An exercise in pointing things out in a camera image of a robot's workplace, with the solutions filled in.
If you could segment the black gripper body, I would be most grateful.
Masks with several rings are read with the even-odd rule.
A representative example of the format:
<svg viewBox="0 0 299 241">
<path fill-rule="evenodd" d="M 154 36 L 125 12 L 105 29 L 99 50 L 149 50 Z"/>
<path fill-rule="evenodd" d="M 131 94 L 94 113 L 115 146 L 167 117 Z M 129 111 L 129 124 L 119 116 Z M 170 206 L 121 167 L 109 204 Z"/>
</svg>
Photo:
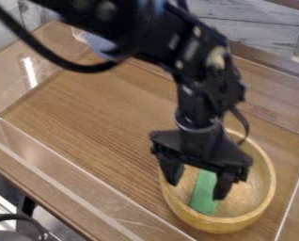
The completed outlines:
<svg viewBox="0 0 299 241">
<path fill-rule="evenodd" d="M 242 150 L 248 136 L 235 140 L 218 123 L 207 132 L 177 130 L 157 131 L 150 134 L 151 152 L 175 158 L 185 165 L 206 169 L 218 174 L 235 175 L 234 183 L 248 180 L 253 159 Z"/>
</svg>

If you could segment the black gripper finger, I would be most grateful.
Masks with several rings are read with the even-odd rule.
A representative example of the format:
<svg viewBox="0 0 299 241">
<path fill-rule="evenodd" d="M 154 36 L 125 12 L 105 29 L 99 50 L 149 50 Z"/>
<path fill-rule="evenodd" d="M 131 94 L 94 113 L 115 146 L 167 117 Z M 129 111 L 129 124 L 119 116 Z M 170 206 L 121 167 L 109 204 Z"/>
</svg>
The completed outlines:
<svg viewBox="0 0 299 241">
<path fill-rule="evenodd" d="M 217 201 L 223 200 L 231 190 L 235 181 L 235 175 L 229 172 L 223 172 L 218 176 L 218 182 L 214 189 L 214 199 Z"/>
<path fill-rule="evenodd" d="M 185 164 L 175 158 L 159 155 L 161 170 L 166 181 L 173 186 L 177 186 L 181 182 L 182 175 L 185 172 Z"/>
</svg>

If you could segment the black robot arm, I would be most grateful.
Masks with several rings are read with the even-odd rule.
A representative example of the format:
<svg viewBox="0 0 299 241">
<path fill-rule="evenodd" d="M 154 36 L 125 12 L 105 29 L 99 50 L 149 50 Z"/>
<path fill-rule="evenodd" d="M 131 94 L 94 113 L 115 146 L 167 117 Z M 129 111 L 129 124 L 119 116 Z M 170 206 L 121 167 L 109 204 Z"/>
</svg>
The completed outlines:
<svg viewBox="0 0 299 241">
<path fill-rule="evenodd" d="M 186 3 L 169 0 L 31 0 L 61 20 L 85 30 L 106 59 L 90 72 L 127 58 L 162 67 L 178 87 L 178 128 L 151 134 L 153 154 L 166 181 L 177 185 L 183 167 L 217 174 L 213 198 L 226 198 L 248 179 L 253 160 L 225 130 L 225 114 L 238 112 L 246 84 L 234 63 L 227 37 L 191 14 Z"/>
</svg>

